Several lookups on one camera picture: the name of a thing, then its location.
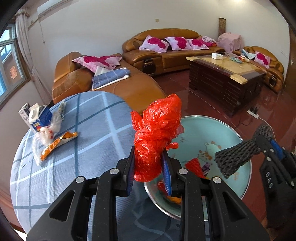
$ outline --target silver bolt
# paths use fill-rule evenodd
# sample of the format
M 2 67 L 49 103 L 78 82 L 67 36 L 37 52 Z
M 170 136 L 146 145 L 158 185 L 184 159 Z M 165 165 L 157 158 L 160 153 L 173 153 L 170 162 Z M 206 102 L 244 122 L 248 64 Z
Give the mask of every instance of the silver bolt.
M 220 177 L 214 177 L 214 178 L 213 178 L 213 181 L 214 181 L 215 183 L 218 183 L 218 184 L 222 182 L 222 180 L 221 180 Z
M 82 183 L 82 182 L 84 182 L 84 177 L 78 177 L 78 178 L 76 178 L 76 180 L 75 180 L 77 183 Z
M 188 173 L 188 171 L 185 168 L 181 168 L 181 169 L 179 169 L 179 173 L 185 175 Z
M 110 174 L 112 174 L 112 175 L 115 175 L 117 173 L 119 173 L 119 170 L 117 168 L 113 168 L 110 170 Z

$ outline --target leather sofa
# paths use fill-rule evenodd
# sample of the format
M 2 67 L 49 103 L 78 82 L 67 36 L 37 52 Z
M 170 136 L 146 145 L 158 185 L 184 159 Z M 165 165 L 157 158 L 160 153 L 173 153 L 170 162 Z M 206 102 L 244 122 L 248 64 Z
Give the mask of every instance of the leather sofa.
M 211 55 L 212 53 L 224 52 L 221 47 L 210 47 L 209 50 L 181 50 L 172 51 L 171 47 L 168 48 L 167 53 L 157 53 L 150 50 L 139 50 L 143 41 L 150 35 L 164 40 L 166 37 L 184 37 L 186 39 L 201 38 L 197 32 L 182 29 L 182 28 L 160 28 L 150 29 L 141 32 L 131 39 L 127 40 L 122 45 L 122 57 L 130 65 L 147 73 L 149 75 L 157 75 L 171 71 L 188 69 L 189 61 L 186 57 Z
M 270 87 L 272 88 L 276 93 L 278 93 L 282 88 L 283 88 L 283 83 L 284 83 L 284 66 L 282 65 L 282 63 L 280 61 L 278 61 L 278 59 L 276 58 L 276 56 L 274 56 L 271 52 L 269 52 L 267 49 L 262 48 L 262 47 L 258 47 L 258 46 L 246 46 L 244 47 L 244 49 L 248 52 L 248 53 L 255 53 L 260 52 L 268 57 L 270 57 L 271 61 L 270 61 L 270 68 L 266 69 L 264 66 L 256 63 L 257 66 L 260 66 L 261 68 L 263 68 L 264 70 L 267 71 L 267 74 L 264 78 L 264 82 Z M 233 51 L 232 53 L 236 54 L 236 55 L 240 55 L 241 51 L 237 50 L 237 51 Z
M 71 95 L 91 91 L 94 73 L 72 61 L 81 56 L 79 52 L 71 52 L 57 63 L 52 87 L 52 99 L 55 104 Z M 153 78 L 124 60 L 121 60 L 120 64 L 116 68 L 126 67 L 131 72 L 130 77 L 103 87 L 99 89 L 100 91 L 121 97 L 131 109 L 140 114 L 151 102 L 165 97 L 164 92 Z

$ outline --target clear plastic bag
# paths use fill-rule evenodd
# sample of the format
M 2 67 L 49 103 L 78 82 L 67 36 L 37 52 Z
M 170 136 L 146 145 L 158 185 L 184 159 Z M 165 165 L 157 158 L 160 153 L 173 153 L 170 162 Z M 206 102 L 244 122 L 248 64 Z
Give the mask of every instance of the clear plastic bag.
M 65 100 L 63 100 L 60 104 L 60 107 L 62 108 L 59 107 L 59 109 L 52 114 L 52 120 L 50 125 L 41 127 L 40 131 L 37 132 L 33 137 L 32 151 L 37 166 L 39 166 L 42 162 L 40 156 L 43 149 L 49 146 L 54 141 L 54 137 L 61 130 L 62 116 L 65 104 Z
M 176 94 L 152 102 L 143 112 L 132 111 L 135 134 L 135 180 L 149 182 L 161 173 L 160 155 L 164 148 L 178 148 L 172 139 L 184 132 L 181 100 Z

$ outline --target window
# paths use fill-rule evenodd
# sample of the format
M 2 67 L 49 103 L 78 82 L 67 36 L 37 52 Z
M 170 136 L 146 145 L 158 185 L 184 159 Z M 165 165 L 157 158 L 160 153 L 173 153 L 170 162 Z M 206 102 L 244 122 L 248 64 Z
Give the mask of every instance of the window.
M 15 25 L 10 24 L 0 37 L 0 105 L 26 79 L 17 49 Z

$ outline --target round table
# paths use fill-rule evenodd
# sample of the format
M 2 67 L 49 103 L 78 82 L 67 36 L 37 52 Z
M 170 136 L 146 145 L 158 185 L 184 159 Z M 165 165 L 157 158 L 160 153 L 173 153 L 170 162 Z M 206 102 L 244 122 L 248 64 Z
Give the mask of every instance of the round table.
M 87 179 L 100 176 L 115 167 L 118 160 L 128 157 L 133 146 L 131 109 L 120 97 L 91 91 L 68 97 L 66 102 L 65 119 L 58 135 L 78 131 L 78 137 L 55 149 L 37 166 L 31 147 L 33 132 L 29 130 L 15 154 L 10 193 L 16 216 L 26 233 L 77 176 Z M 88 240 L 91 240 L 94 198 Z M 130 196 L 117 198 L 116 203 L 119 240 L 178 239 L 179 222 L 157 209 L 143 183 L 134 181 Z

